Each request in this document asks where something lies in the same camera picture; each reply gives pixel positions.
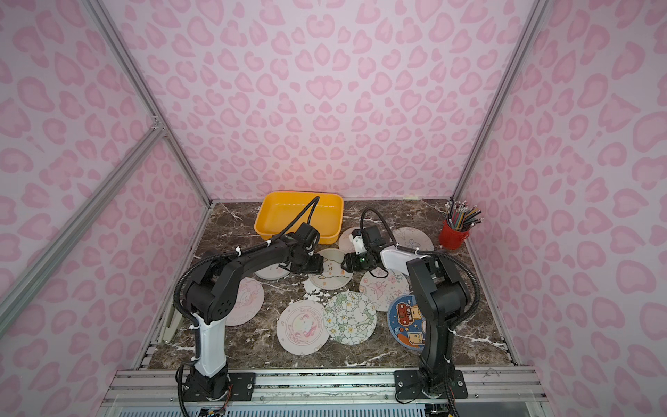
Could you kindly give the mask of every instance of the yellow plastic tray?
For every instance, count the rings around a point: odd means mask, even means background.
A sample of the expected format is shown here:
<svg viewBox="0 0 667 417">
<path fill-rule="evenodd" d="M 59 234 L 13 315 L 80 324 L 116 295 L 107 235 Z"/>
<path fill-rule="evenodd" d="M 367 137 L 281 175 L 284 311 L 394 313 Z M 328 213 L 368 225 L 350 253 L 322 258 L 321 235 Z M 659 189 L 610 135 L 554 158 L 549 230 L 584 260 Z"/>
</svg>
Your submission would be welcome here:
<svg viewBox="0 0 667 417">
<path fill-rule="evenodd" d="M 330 245 L 338 240 L 340 228 L 343 224 L 343 199 L 338 194 L 307 193 L 302 191 L 274 191 L 264 198 L 255 219 L 255 232 L 262 239 L 268 240 L 287 226 L 306 204 L 315 196 L 319 202 L 310 221 L 319 232 L 319 242 Z M 301 223 L 308 221 L 310 209 L 301 217 L 299 222 L 287 232 L 296 232 Z"/>
</svg>

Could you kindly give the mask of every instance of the green floral coaster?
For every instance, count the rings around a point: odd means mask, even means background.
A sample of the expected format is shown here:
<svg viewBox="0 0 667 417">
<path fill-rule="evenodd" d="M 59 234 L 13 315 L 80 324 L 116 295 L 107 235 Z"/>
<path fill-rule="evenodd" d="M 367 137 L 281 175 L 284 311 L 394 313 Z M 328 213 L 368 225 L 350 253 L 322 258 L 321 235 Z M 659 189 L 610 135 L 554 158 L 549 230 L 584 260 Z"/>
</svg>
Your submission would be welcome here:
<svg viewBox="0 0 667 417">
<path fill-rule="evenodd" d="M 324 326 L 336 342 L 353 345 L 366 341 L 378 323 L 373 302 L 359 292 L 334 296 L 324 308 Z"/>
</svg>

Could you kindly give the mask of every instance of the coaster with flower drawing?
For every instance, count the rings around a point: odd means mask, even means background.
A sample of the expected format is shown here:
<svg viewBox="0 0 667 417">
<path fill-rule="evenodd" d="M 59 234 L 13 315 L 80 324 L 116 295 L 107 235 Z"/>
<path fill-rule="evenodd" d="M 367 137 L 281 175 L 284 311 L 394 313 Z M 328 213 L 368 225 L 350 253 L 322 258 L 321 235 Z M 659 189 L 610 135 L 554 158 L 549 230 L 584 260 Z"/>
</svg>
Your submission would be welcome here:
<svg viewBox="0 0 667 417">
<path fill-rule="evenodd" d="M 366 341 L 378 323 L 373 302 L 365 295 L 346 291 L 335 295 L 324 308 L 324 326 L 336 342 L 353 345 Z"/>
<path fill-rule="evenodd" d="M 236 304 L 227 315 L 225 326 L 240 326 L 250 321 L 264 303 L 264 289 L 257 280 L 244 278 L 239 283 Z"/>
<path fill-rule="evenodd" d="M 427 234 L 415 228 L 400 228 L 394 232 L 399 245 L 410 249 L 433 250 L 433 241 Z"/>
<path fill-rule="evenodd" d="M 276 281 L 280 278 L 286 277 L 289 275 L 289 271 L 284 268 L 279 267 L 280 264 L 269 265 L 266 268 L 262 268 L 255 273 L 255 275 L 263 280 L 267 281 Z"/>
<path fill-rule="evenodd" d="M 359 292 L 375 304 L 376 310 L 385 312 L 397 297 L 410 292 L 408 279 L 398 271 L 376 268 L 366 272 L 359 282 Z"/>
</svg>

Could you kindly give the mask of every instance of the paper coaster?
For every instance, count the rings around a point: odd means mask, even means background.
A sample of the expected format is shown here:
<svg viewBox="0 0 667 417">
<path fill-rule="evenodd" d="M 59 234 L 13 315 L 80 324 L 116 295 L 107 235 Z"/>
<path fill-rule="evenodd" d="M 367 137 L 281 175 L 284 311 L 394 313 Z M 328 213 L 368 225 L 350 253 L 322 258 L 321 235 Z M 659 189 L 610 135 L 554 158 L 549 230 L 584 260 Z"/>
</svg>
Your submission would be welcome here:
<svg viewBox="0 0 667 417">
<path fill-rule="evenodd" d="M 417 307 L 415 296 L 396 298 L 387 312 L 387 323 L 398 343 L 411 350 L 424 350 L 426 319 Z"/>
<path fill-rule="evenodd" d="M 284 270 L 278 266 L 279 264 L 274 264 L 266 268 L 262 268 L 255 273 L 255 275 L 263 280 L 275 281 L 280 278 L 286 277 L 289 275 L 289 271 Z"/>
<path fill-rule="evenodd" d="M 289 305 L 278 319 L 278 341 L 289 353 L 310 355 L 317 352 L 329 339 L 324 327 L 324 307 L 311 300 Z"/>
<path fill-rule="evenodd" d="M 421 230 L 415 228 L 400 228 L 394 232 L 399 245 L 410 249 L 433 250 L 433 242 Z"/>
<path fill-rule="evenodd" d="M 387 270 L 387 272 L 376 268 L 373 270 L 375 276 L 366 272 L 359 282 L 359 292 L 365 294 L 379 312 L 386 312 L 389 310 L 392 301 L 410 292 L 408 279 L 405 275 L 394 270 Z"/>
<path fill-rule="evenodd" d="M 252 278 L 244 278 L 239 283 L 236 304 L 227 315 L 226 326 L 238 326 L 246 323 L 259 312 L 264 303 L 264 289 Z"/>
<path fill-rule="evenodd" d="M 366 341 L 378 323 L 373 302 L 359 292 L 335 295 L 324 308 L 324 326 L 336 342 L 353 345 Z"/>
<path fill-rule="evenodd" d="M 343 233 L 340 234 L 340 237 L 338 238 L 338 248 L 343 251 L 344 254 L 348 254 L 350 252 L 354 252 L 354 245 L 352 245 L 352 242 L 350 242 L 350 235 L 352 234 L 352 230 L 358 229 L 359 227 L 356 228 L 349 228 Z"/>
<path fill-rule="evenodd" d="M 316 287 L 323 290 L 337 290 L 343 288 L 352 279 L 351 272 L 343 271 L 340 263 L 345 253 L 340 249 L 323 249 L 318 252 L 324 258 L 324 272 L 322 274 L 308 274 L 308 279 Z"/>
</svg>

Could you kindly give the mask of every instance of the vent grille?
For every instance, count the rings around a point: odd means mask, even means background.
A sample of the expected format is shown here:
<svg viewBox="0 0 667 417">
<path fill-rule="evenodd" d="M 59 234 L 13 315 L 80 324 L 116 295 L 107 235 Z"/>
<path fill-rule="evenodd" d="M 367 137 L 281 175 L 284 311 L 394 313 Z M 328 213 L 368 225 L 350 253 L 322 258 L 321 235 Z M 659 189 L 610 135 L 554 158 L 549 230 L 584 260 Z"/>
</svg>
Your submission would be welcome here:
<svg viewBox="0 0 667 417">
<path fill-rule="evenodd" d="M 199 416 L 197 407 L 191 417 Z M 178 407 L 124 407 L 119 417 L 181 417 Z M 224 417 L 425 417 L 423 404 L 337 406 L 230 406 Z"/>
</svg>

